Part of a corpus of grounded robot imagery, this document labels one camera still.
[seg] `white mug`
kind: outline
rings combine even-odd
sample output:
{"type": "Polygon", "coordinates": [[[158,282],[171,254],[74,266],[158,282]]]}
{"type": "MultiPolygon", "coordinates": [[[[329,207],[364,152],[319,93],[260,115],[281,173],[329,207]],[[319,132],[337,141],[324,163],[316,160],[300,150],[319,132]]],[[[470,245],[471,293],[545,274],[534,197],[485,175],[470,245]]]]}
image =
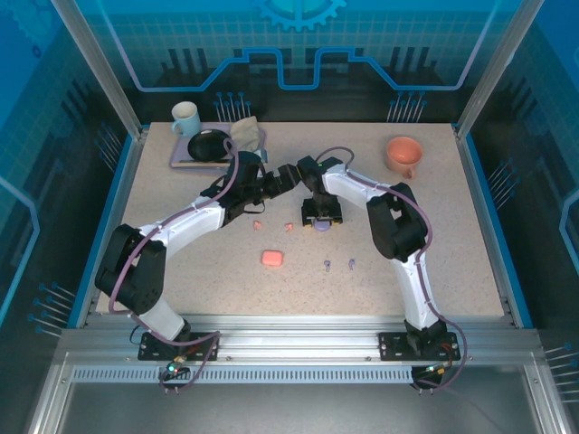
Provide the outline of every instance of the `white mug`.
{"type": "Polygon", "coordinates": [[[171,115],[173,115],[175,120],[171,126],[174,134],[181,137],[193,137],[201,131],[199,111],[193,102],[183,101],[178,103],[171,110],[171,115]]]}

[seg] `gear graphic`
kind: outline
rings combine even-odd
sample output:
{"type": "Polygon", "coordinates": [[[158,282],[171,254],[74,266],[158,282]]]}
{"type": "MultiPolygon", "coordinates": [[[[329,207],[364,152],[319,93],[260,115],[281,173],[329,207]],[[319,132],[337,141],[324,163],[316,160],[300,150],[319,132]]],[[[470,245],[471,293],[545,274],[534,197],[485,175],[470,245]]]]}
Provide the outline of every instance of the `gear graphic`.
{"type": "Polygon", "coordinates": [[[304,27],[314,30],[316,24],[326,25],[326,19],[337,17],[337,9],[346,6],[346,0],[255,0],[261,18],[270,18],[271,24],[281,24],[284,31],[304,27]]]}
{"type": "Polygon", "coordinates": [[[43,46],[52,29],[52,7],[48,0],[2,0],[0,11],[7,9],[20,30],[33,44],[43,46]]]}

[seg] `table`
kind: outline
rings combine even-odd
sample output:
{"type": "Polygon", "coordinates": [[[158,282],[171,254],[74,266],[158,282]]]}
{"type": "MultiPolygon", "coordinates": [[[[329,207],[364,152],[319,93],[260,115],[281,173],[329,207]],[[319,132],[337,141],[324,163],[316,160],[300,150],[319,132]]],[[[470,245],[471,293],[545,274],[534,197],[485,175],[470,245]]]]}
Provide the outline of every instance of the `table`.
{"type": "MultiPolygon", "coordinates": [[[[168,166],[176,137],[171,124],[148,133],[123,222],[141,226],[193,201],[212,181],[168,166]]],[[[422,143],[416,179],[407,182],[433,227],[426,255],[432,293],[450,316],[502,316],[497,287],[469,187],[449,124],[262,123],[267,131],[268,170],[317,156],[330,146],[351,147],[352,169],[379,182],[404,179],[384,165],[390,137],[422,143]]],[[[336,153],[339,158],[347,155],[336,153]]],[[[394,268],[372,242],[365,211],[341,200],[344,224],[328,232],[301,227],[300,207],[310,197],[302,184],[266,203],[259,216],[243,215],[204,235],[166,265],[164,296],[180,314],[215,315],[403,315],[394,268]],[[253,221],[261,222],[255,231],[253,221]],[[286,233],[285,223],[294,223],[286,233]],[[282,250],[279,269],[260,264],[263,250],[282,250]],[[354,270],[348,262],[356,261],[354,270]],[[324,261],[330,260],[326,272],[324,261]]],[[[101,296],[97,310],[107,311],[101,296]]]]}

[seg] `pink block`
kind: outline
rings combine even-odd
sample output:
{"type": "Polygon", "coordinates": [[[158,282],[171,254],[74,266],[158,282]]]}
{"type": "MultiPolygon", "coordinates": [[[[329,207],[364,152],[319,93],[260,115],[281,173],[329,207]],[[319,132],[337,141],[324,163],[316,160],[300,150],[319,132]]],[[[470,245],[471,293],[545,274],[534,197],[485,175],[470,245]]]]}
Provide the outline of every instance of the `pink block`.
{"type": "Polygon", "coordinates": [[[261,255],[261,263],[270,267],[281,267],[283,253],[279,250],[264,250],[261,255]]]}

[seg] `black bowl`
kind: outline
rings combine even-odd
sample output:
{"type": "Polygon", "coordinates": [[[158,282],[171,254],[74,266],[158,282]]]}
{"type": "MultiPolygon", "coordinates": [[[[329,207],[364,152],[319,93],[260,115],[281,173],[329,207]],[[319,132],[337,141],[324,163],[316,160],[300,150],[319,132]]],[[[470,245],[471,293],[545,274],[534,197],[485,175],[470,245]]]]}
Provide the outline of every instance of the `black bowl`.
{"type": "Polygon", "coordinates": [[[195,161],[211,163],[227,156],[223,141],[229,135],[221,129],[204,129],[195,134],[187,144],[187,152],[195,161]]]}

